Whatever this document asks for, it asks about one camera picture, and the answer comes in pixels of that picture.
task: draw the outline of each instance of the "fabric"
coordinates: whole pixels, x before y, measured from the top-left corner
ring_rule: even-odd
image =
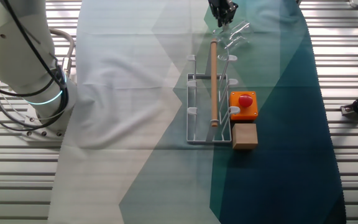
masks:
[[[205,71],[207,0],[84,0],[78,101],[48,223],[345,223],[313,49],[293,0],[237,1],[255,32],[232,89],[257,93],[259,146],[186,143],[186,74]],[[199,83],[201,99],[208,84]]]

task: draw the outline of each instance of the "metal grating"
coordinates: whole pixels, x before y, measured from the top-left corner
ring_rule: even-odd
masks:
[[[49,26],[75,38],[80,7],[77,0],[47,0]],[[300,7],[310,29],[347,217],[358,224],[358,123],[343,118],[339,109],[358,98],[358,9],[345,0],[303,0]],[[62,58],[68,42],[53,40]],[[71,72],[76,72],[75,60]],[[25,101],[9,101],[17,110],[27,110]],[[0,117],[9,122],[1,112]],[[0,126],[0,223],[46,224],[59,148],[54,143],[29,144]]]

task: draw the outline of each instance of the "small box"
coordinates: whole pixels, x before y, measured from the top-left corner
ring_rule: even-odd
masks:
[[[230,94],[230,106],[238,106],[240,113],[232,114],[233,121],[254,121],[258,117],[258,104],[254,91],[234,91]]]
[[[235,124],[232,139],[233,149],[255,149],[258,146],[256,124]]]

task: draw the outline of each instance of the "orange box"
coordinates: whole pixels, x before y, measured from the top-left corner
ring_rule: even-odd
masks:
[[[240,96],[246,97],[250,106],[244,107],[240,104]],[[258,104],[256,100],[256,93],[254,91],[234,91],[230,94],[230,106],[240,107],[240,113],[232,114],[231,119],[234,121],[253,121],[258,117]]]

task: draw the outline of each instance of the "wooden dowel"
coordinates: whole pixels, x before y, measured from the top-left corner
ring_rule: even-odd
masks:
[[[211,41],[211,111],[212,111],[212,119],[218,120],[218,85],[217,85],[217,58],[216,55],[216,46],[217,46],[216,38],[213,38]],[[217,127],[218,122],[214,121],[211,123],[212,127]]]

